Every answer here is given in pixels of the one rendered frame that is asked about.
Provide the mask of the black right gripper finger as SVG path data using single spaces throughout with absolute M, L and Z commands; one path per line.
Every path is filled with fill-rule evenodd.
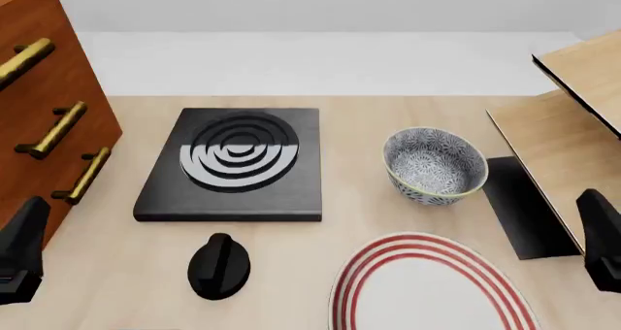
M 596 189 L 586 189 L 576 205 L 584 230 L 586 261 L 621 259 L 621 214 Z

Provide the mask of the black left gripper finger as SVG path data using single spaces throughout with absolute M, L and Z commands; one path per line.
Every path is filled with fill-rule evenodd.
M 0 274 L 43 273 L 43 248 L 49 204 L 33 196 L 0 230 Z

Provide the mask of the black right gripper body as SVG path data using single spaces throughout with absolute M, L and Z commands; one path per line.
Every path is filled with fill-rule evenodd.
M 621 294 L 621 256 L 585 256 L 585 269 L 600 291 Z

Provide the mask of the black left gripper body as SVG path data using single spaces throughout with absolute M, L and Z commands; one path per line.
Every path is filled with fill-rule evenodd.
M 30 303 L 41 282 L 32 271 L 0 269 L 0 305 Z

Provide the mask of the blue-white patterned bowl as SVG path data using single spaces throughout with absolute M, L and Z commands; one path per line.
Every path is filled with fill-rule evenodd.
M 488 180 L 484 155 L 468 140 L 439 128 L 397 131 L 384 143 L 383 163 L 393 186 L 411 201 L 455 204 Z

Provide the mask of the pale wooden shelf rack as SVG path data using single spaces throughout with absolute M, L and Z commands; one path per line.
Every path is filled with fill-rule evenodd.
M 597 189 L 621 211 L 621 29 L 532 61 L 556 90 L 487 114 L 584 253 L 579 195 Z

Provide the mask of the red-brown wooden cabinet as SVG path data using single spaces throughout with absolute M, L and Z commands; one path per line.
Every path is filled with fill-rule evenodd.
M 82 49 L 60 0 L 0 0 L 0 64 L 15 46 L 49 38 L 55 50 L 0 91 L 0 228 L 29 198 L 50 206 L 44 241 L 48 242 L 72 207 L 50 198 L 70 190 L 88 165 L 82 154 L 113 149 L 122 131 Z M 87 111 L 43 160 L 17 153 L 18 144 L 41 140 L 59 119 L 53 108 L 76 102 Z

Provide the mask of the white plate with red rings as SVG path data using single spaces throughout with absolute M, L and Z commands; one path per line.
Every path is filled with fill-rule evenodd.
M 512 282 L 469 247 L 400 232 L 360 247 L 335 277 L 329 330 L 542 330 Z

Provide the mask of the round black stove knob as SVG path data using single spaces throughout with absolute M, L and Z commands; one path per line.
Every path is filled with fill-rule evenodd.
M 247 250 L 226 233 L 214 233 L 190 259 L 188 282 L 206 300 L 224 300 L 240 291 L 251 264 Z

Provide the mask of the flat black stove plate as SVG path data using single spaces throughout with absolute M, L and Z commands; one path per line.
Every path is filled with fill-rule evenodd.
M 137 221 L 321 221 L 319 110 L 183 109 L 133 216 Z

